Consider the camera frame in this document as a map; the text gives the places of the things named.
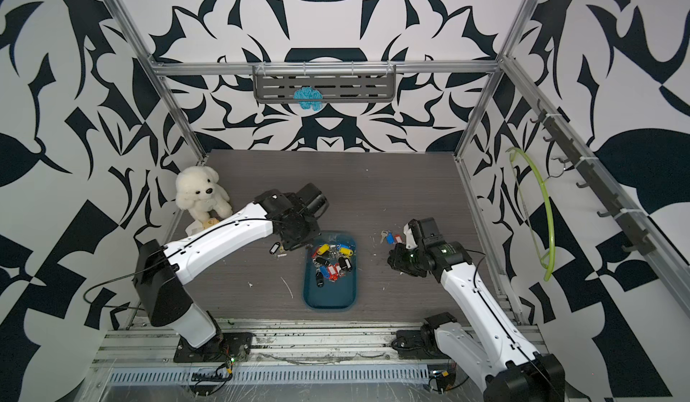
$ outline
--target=blue yarn ball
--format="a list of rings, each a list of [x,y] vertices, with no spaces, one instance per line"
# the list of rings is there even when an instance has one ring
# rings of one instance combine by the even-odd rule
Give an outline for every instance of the blue yarn ball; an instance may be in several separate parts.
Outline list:
[[[293,97],[298,100],[320,100],[323,96],[321,95],[321,92],[315,88],[301,87],[295,91],[295,95]],[[305,110],[313,109],[314,111],[317,111],[321,109],[321,102],[299,101],[299,106]]]

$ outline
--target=small yellow object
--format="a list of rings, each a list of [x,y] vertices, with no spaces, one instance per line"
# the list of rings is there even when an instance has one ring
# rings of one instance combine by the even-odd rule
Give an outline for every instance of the small yellow object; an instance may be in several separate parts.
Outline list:
[[[203,221],[203,229],[211,228],[214,225],[218,224],[220,221],[216,218],[211,218]]]

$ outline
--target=blue tray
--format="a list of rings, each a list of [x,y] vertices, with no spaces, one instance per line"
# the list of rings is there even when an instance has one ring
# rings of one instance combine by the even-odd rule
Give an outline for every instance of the blue tray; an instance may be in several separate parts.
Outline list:
[[[328,243],[341,243],[348,245],[353,254],[350,262],[352,271],[344,277],[338,278],[335,282],[324,279],[323,287],[316,285],[317,268],[311,256],[314,251]],[[355,239],[349,234],[341,232],[323,232],[312,242],[312,247],[306,248],[306,258],[304,264],[304,290],[302,297],[307,306],[317,310],[344,311],[355,303],[357,298],[357,245]]]

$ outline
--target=vent grill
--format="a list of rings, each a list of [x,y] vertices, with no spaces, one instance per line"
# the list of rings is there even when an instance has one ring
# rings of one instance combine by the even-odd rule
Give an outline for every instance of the vent grill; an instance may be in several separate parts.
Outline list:
[[[385,73],[302,73],[269,75],[254,68],[254,97],[263,104],[290,102],[391,102],[395,95],[395,66]],[[318,90],[318,100],[295,99],[302,87]]]
[[[110,375],[111,386],[187,385],[193,372],[212,373],[215,367],[127,367]],[[426,384],[425,364],[237,366],[227,385],[409,383]]]

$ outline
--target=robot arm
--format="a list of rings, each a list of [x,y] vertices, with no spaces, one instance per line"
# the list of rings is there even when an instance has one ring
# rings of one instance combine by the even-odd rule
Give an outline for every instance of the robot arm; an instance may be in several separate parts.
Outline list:
[[[562,401],[565,372],[554,355],[542,356],[508,319],[477,275],[459,242],[445,242],[433,218],[411,220],[407,246],[396,244],[388,263],[415,277],[432,273],[453,296],[479,343],[450,314],[427,319],[429,352],[450,356],[484,392],[485,401]]]
[[[297,193],[274,189],[194,236],[163,247],[157,241],[144,244],[133,282],[151,325],[175,329],[192,348],[220,351],[222,333],[183,285],[229,253],[273,233],[286,250],[301,247],[320,233],[317,219],[327,208],[326,197],[311,183]]]

